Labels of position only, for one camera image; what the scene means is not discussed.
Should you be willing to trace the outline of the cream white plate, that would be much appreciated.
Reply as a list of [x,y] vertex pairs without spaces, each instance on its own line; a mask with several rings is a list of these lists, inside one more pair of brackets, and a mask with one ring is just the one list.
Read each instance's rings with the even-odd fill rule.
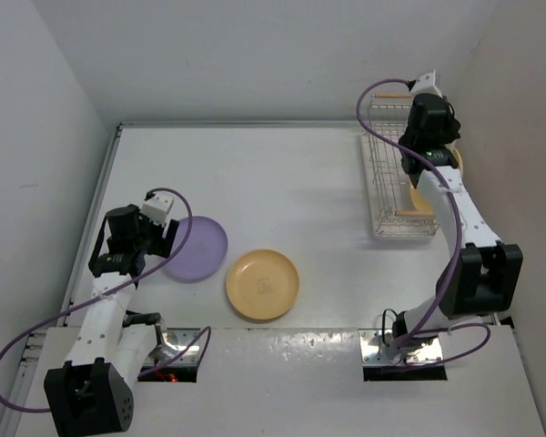
[[412,185],[409,186],[409,194],[412,206],[419,214],[423,216],[433,216],[433,210],[430,203]]

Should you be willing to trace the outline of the purple plate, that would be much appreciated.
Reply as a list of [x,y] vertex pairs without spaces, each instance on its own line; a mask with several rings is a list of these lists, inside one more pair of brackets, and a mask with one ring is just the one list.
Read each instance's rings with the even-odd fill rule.
[[179,282],[199,282],[218,271],[227,252],[228,235],[224,228],[212,218],[194,216],[186,244],[163,271]]

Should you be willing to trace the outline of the yellow plate front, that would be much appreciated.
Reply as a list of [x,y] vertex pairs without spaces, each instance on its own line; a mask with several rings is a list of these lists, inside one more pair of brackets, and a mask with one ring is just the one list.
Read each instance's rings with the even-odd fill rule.
[[233,309],[250,320],[282,317],[297,301],[300,280],[294,263],[272,249],[256,249],[228,269],[227,298]]

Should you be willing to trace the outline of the yellow plate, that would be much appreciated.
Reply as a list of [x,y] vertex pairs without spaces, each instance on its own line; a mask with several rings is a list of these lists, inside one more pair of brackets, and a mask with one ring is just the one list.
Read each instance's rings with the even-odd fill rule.
[[451,153],[452,153],[452,155],[454,156],[454,158],[456,159],[456,161],[457,161],[457,163],[458,163],[460,174],[463,175],[464,163],[463,163],[463,159],[462,159],[461,153],[460,153],[459,150],[456,149],[456,148],[454,148],[454,149],[451,151]]
[[282,317],[297,301],[300,280],[294,263],[272,249],[256,249],[228,269],[227,298],[233,309],[250,320]]

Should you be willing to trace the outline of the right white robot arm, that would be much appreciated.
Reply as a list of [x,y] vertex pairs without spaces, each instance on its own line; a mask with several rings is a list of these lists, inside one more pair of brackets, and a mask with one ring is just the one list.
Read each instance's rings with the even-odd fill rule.
[[507,310],[523,263],[516,244],[505,243],[486,223],[465,188],[449,146],[460,136],[454,109],[440,93],[412,98],[407,127],[398,141],[401,165],[428,201],[449,249],[433,298],[399,313],[384,345],[399,356],[446,331],[478,327],[475,317]]

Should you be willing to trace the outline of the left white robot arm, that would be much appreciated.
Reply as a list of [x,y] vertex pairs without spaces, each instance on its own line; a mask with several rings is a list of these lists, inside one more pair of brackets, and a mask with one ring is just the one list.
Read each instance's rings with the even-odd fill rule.
[[145,257],[167,258],[178,223],[173,199],[155,195],[141,206],[109,210],[88,262],[89,305],[62,367],[47,371],[45,395],[60,436],[125,432],[133,420],[133,386],[147,355],[160,344],[156,313],[131,319]]

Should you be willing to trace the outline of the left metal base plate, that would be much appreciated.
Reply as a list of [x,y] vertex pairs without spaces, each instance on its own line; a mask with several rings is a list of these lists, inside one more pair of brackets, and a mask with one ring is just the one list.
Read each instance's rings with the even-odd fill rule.
[[197,364],[202,340],[197,340],[185,353],[183,350],[199,333],[195,329],[167,329],[161,334],[159,345],[151,352],[150,358],[154,363],[169,361],[177,356],[171,363],[172,367],[185,367]]

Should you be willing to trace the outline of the metal base plate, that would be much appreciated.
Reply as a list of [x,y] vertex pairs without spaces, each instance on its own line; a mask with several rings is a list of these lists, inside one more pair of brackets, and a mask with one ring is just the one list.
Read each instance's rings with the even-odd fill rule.
[[438,338],[412,340],[401,350],[391,345],[391,329],[359,330],[359,346],[363,365],[370,368],[426,365],[443,359]]
[[154,363],[169,361],[177,356],[171,363],[172,367],[185,367],[197,364],[202,340],[197,340],[185,353],[183,350],[199,333],[195,329],[167,329],[161,334],[159,345],[151,352],[150,358]]

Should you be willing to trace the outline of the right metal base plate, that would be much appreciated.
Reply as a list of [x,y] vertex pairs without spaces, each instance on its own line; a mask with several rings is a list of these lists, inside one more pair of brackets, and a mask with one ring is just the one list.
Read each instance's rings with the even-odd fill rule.
[[401,350],[391,345],[391,329],[359,330],[359,346],[363,365],[370,368],[426,365],[443,359],[438,338],[412,340]]

